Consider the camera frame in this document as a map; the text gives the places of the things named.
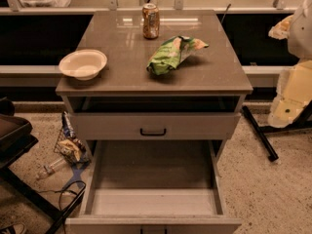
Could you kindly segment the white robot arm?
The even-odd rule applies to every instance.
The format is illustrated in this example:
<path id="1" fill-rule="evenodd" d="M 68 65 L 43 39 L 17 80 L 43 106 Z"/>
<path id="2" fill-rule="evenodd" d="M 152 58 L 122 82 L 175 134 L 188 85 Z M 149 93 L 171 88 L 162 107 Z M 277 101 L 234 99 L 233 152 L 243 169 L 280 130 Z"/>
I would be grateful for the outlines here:
<path id="1" fill-rule="evenodd" d="M 304 0 L 293 15 L 273 26 L 268 35 L 288 40 L 288 51 L 298 63 L 279 76 L 268 116 L 274 128 L 292 124 L 312 100 L 312 0 Z"/>

